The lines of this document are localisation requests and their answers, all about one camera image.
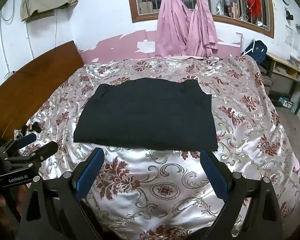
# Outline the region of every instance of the silver bolt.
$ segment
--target silver bolt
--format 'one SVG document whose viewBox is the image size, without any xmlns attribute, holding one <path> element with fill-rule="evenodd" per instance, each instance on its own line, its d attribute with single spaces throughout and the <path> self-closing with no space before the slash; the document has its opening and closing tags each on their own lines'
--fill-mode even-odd
<svg viewBox="0 0 300 240">
<path fill-rule="evenodd" d="M 263 181 L 264 181 L 265 183 L 269 183 L 269 182 L 270 182 L 270 179 L 269 179 L 268 177 L 263 177 Z"/>
<path fill-rule="evenodd" d="M 64 174 L 63 174 L 63 177 L 65 179 L 69 178 L 71 176 L 71 172 L 70 171 L 66 171 Z"/>
<path fill-rule="evenodd" d="M 236 179 L 240 179 L 241 178 L 241 174 L 240 173 L 238 173 L 238 172 L 234 172 L 234 173 L 232 173 L 232 176 L 234 177 L 234 178 L 236 178 Z"/>
<path fill-rule="evenodd" d="M 34 178 L 33 178 L 33 181 L 34 182 L 38 182 L 40 180 L 40 176 L 35 176 Z"/>
</svg>

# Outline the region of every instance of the folded black garment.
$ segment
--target folded black garment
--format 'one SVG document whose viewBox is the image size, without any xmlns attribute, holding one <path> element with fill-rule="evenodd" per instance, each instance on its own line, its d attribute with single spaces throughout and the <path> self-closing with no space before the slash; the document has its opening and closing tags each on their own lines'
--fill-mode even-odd
<svg viewBox="0 0 300 240">
<path fill-rule="evenodd" d="M 118 86 L 101 84 L 82 111 L 74 142 L 217 151 L 211 95 L 196 80 L 141 78 Z"/>
</svg>

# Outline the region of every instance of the backpack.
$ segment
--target backpack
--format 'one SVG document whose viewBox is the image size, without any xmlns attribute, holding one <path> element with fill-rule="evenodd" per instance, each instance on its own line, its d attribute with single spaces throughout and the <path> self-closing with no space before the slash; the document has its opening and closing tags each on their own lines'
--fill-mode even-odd
<svg viewBox="0 0 300 240">
<path fill-rule="evenodd" d="M 267 46 L 262 41 L 253 41 L 241 55 L 249 55 L 252 57 L 256 63 L 261 64 L 265 58 L 267 53 Z"/>
</svg>

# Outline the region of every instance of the floral bedspread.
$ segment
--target floral bedspread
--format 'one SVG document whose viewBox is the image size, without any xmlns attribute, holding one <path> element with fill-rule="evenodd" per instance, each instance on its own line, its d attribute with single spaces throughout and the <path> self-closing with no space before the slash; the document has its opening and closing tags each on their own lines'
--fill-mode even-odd
<svg viewBox="0 0 300 240">
<path fill-rule="evenodd" d="M 211 225 L 223 201 L 215 196 L 202 170 L 199 152 L 73 142 L 82 109 L 99 84 L 119 85 L 142 77 L 175 82 L 198 80 L 202 90 L 212 94 L 219 145 L 216 157 L 246 178 L 268 176 L 282 217 L 293 211 L 300 201 L 300 171 L 295 168 L 298 161 L 266 95 L 258 66 L 249 56 L 86 65 L 63 83 L 31 118 L 31 122 L 40 123 L 42 132 L 23 154 L 56 141 L 58 152 L 40 168 L 44 179 L 52 179 L 72 171 L 95 147 L 101 147 L 105 163 L 86 201 L 102 227 L 122 239 L 181 240 Z M 243 203 L 234 234 L 243 223 L 249 201 L 245 199 Z"/>
</svg>

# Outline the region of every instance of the wooden headboard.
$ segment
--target wooden headboard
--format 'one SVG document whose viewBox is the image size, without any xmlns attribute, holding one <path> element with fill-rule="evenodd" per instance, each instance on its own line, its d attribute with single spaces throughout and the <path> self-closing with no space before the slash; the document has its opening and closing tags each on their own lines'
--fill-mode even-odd
<svg viewBox="0 0 300 240">
<path fill-rule="evenodd" d="M 73 41 L 62 44 L 20 68 L 0 86 L 0 137 L 13 138 L 51 94 L 83 61 Z"/>
</svg>

